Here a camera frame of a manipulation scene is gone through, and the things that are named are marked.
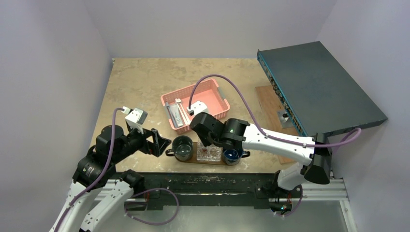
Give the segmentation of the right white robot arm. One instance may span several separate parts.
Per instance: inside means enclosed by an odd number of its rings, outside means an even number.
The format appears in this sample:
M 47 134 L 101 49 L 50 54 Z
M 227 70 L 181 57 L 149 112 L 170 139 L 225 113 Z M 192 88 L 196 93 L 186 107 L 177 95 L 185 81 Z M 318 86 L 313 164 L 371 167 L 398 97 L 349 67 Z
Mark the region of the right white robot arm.
M 190 128 L 204 145 L 225 149 L 258 150 L 284 156 L 296 164 L 277 173 L 271 184 L 279 197 L 305 183 L 330 183 L 331 154 L 312 137 L 298 137 L 274 131 L 259 130 L 255 124 L 230 118 L 224 123 L 208 113 L 197 114 Z

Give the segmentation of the blue enamel mug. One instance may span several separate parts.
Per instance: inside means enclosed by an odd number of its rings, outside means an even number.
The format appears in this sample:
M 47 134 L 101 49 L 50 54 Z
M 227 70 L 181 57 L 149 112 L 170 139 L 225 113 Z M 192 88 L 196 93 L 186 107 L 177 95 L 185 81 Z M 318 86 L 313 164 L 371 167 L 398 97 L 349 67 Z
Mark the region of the blue enamel mug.
M 223 149 L 222 160 L 227 165 L 237 165 L 242 158 L 247 158 L 251 155 L 250 151 L 243 149 Z

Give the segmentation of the clear plastic holder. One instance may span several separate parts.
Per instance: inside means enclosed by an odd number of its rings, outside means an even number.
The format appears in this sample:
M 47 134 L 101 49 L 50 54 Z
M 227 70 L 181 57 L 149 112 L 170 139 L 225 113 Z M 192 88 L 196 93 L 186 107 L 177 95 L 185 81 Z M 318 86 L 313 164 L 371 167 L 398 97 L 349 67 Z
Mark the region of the clear plastic holder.
M 222 148 L 210 145 L 204 146 L 201 141 L 197 143 L 196 160 L 201 162 L 219 162 L 221 161 Z

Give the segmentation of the pink plastic basket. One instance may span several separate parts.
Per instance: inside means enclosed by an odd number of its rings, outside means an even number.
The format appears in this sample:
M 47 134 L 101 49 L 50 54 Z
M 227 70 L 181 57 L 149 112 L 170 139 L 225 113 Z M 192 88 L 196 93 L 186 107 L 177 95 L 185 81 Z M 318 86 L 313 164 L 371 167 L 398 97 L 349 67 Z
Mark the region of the pink plastic basket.
M 190 85 L 163 94 L 161 96 L 162 105 L 165 107 L 171 128 L 178 135 L 189 132 L 190 127 L 183 119 L 176 121 L 173 115 L 170 114 L 170 109 L 176 109 L 176 107 L 173 106 L 175 104 L 175 99 L 181 99 L 183 109 L 187 112 L 192 91 L 194 91 L 191 103 L 193 111 L 196 112 L 198 107 L 206 107 L 209 114 L 217 119 L 222 119 L 227 116 L 230 110 L 230 105 L 224 96 L 221 87 L 214 78 L 202 81 L 197 88 L 194 88 L 194 85 Z

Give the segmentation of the oval wooden tray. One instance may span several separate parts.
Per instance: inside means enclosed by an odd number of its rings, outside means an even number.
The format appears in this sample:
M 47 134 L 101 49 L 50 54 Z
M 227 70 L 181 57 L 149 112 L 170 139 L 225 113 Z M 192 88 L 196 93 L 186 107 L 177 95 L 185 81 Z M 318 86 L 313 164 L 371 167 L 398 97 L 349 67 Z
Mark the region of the oval wooden tray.
M 223 162 L 223 160 L 221 160 L 219 162 L 201 162 L 201 161 L 197 161 L 196 160 L 196 153 L 197 153 L 197 142 L 193 142 L 193 157 L 188 161 L 182 161 L 182 162 L 184 162 L 184 163 L 195 163 L 195 164 L 206 164 L 206 165 L 224 165 L 224 166 L 227 165 Z

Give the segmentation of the dark green enamel mug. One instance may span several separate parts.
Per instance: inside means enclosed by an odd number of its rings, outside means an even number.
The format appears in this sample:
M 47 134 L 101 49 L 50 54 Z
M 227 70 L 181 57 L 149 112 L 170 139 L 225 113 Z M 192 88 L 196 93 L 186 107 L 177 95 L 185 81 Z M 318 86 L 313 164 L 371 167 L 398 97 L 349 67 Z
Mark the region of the dark green enamel mug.
M 193 141 L 190 137 L 180 135 L 172 141 L 172 148 L 165 151 L 166 156 L 179 161 L 188 161 L 193 157 Z

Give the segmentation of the white red-capped toothpaste tube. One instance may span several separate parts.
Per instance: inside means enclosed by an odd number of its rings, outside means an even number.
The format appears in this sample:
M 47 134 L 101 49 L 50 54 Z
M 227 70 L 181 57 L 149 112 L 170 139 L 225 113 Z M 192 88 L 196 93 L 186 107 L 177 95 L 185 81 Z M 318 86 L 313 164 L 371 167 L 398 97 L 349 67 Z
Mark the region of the white red-capped toothpaste tube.
M 202 147 L 201 149 L 199 149 L 199 157 L 202 160 L 207 159 L 209 156 L 209 152 L 208 152 L 208 148 L 207 147 Z

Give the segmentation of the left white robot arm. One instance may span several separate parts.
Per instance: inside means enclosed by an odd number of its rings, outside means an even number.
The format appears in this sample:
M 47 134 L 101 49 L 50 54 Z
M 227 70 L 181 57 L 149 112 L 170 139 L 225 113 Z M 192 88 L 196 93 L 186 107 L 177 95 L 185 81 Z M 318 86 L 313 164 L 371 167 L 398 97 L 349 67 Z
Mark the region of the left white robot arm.
M 159 157 L 170 139 L 162 138 L 156 129 L 127 127 L 128 134 L 119 125 L 102 129 L 93 145 L 77 164 L 66 202 L 52 232 L 92 232 L 108 219 L 129 197 L 145 193 L 145 178 L 139 173 L 123 172 L 114 188 L 94 206 L 103 187 L 116 173 L 116 165 L 137 151 Z

